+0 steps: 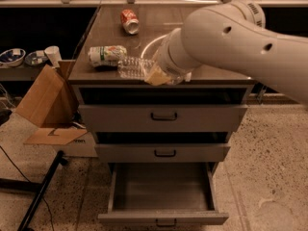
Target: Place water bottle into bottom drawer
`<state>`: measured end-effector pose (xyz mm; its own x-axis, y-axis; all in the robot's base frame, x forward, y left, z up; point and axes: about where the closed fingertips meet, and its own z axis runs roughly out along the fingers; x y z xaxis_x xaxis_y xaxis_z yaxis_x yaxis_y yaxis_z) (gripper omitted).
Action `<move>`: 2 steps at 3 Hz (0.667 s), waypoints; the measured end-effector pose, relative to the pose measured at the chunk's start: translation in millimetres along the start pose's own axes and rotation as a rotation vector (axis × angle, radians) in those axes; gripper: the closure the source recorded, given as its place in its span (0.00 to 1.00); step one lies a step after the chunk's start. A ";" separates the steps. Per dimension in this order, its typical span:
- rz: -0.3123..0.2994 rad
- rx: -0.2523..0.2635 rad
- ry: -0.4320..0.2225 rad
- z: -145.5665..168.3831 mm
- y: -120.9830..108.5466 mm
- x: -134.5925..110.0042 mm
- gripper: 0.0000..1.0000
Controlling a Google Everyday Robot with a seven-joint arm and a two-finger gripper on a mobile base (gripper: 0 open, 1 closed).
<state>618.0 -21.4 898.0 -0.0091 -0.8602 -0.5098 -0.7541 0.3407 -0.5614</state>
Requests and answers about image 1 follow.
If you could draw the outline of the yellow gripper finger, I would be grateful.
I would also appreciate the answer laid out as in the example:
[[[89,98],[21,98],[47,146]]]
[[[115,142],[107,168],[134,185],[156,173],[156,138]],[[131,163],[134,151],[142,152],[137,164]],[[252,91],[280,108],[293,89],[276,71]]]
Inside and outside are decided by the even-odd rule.
[[[156,64],[151,67],[149,73],[144,78],[144,81],[152,86],[160,86],[166,84],[170,80],[171,78]]]

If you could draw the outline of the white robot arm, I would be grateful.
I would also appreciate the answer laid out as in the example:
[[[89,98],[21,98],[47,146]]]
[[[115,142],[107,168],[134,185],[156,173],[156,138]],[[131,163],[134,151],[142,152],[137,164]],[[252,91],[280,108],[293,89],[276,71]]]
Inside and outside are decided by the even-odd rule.
[[[204,64],[241,73],[308,104],[308,38],[267,30],[261,7],[252,1],[189,14],[163,39],[145,82],[160,86]]]

